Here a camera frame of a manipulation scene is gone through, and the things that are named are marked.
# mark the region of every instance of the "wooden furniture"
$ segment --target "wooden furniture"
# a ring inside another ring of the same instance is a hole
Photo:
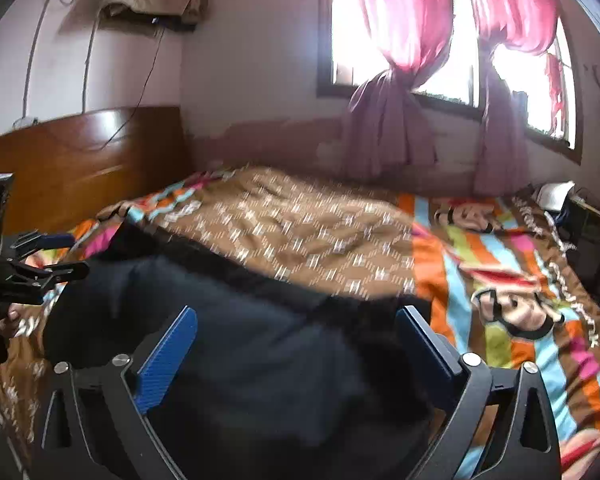
[[[192,171],[178,107],[101,110],[10,132],[0,137],[0,173],[15,175],[4,232],[67,230]]]
[[[568,207],[569,219],[562,227],[570,234],[569,241],[577,246],[581,240],[585,240],[600,247],[600,210],[573,198],[569,200]],[[593,292],[600,290],[600,263],[593,279],[587,285]]]

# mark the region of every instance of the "wall outlet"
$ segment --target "wall outlet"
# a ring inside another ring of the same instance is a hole
[[[23,128],[29,128],[34,124],[38,124],[40,121],[37,117],[22,117],[13,123],[14,130],[21,130]]]

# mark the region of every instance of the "hand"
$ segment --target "hand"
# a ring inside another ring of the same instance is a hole
[[[11,339],[15,336],[20,327],[23,309],[24,305],[17,303],[10,304],[7,316],[0,320],[0,334],[3,338]]]

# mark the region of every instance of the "black device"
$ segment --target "black device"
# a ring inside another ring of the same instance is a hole
[[[0,320],[7,315],[11,303],[42,304],[45,294],[56,283],[81,280],[89,273],[89,266],[84,262],[42,269],[21,262],[39,250],[71,247],[75,239],[69,234],[44,235],[37,231],[3,237],[2,223],[12,184],[11,173],[0,174]],[[0,364],[7,357],[7,342],[0,335]]]
[[[164,397],[196,325],[185,307],[133,356],[87,370],[57,364],[36,421],[32,480],[186,480],[146,412]],[[412,306],[398,312],[396,330],[433,405],[449,414],[410,479],[454,478],[492,404],[499,405],[498,415],[472,478],[560,478],[553,414],[535,364],[505,370],[488,367],[476,354],[460,355]],[[100,444],[99,431],[115,432],[117,444]]]

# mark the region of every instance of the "pink curtain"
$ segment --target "pink curtain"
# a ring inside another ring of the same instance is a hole
[[[411,90],[448,59],[453,0],[360,0],[391,68],[361,85],[344,117],[344,173],[369,179],[394,165],[435,163],[433,135]]]
[[[520,114],[491,60],[501,43],[530,54],[546,51],[555,38],[557,0],[472,0],[472,5],[487,88],[474,192],[510,194],[529,182],[526,143]]]
[[[551,133],[558,128],[558,112],[564,117],[564,97],[562,96],[562,65],[553,54],[546,55],[544,73],[549,78],[549,95],[551,96]]]

